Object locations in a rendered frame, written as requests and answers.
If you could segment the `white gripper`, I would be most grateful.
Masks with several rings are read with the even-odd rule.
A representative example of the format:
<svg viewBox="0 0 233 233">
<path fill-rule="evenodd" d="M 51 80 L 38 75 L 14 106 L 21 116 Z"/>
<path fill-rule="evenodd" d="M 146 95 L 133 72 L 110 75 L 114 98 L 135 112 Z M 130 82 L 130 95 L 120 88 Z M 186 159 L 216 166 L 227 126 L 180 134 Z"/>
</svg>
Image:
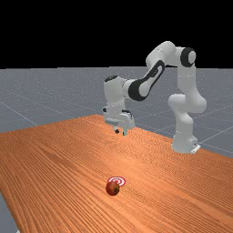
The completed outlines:
<svg viewBox="0 0 233 233">
<path fill-rule="evenodd" d="M 127 135 L 128 129 L 135 127 L 135 120 L 129 110 L 124 109 L 121 105 L 105 106 L 103 108 L 104 120 L 113 127 L 116 134 L 123 129 L 123 136 Z"/>
</svg>

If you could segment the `red apple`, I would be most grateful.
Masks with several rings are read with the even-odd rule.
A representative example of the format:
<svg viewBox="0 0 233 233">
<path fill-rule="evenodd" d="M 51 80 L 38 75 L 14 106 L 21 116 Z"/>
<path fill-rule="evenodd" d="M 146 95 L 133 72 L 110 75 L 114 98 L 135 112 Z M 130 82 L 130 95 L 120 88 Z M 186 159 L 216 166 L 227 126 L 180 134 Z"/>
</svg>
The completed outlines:
<svg viewBox="0 0 233 233">
<path fill-rule="evenodd" d="M 119 185 L 117 184 L 117 182 L 108 182 L 106 184 L 106 192 L 110 195 L 110 196 L 115 196 L 118 194 L 119 192 Z"/>
</svg>

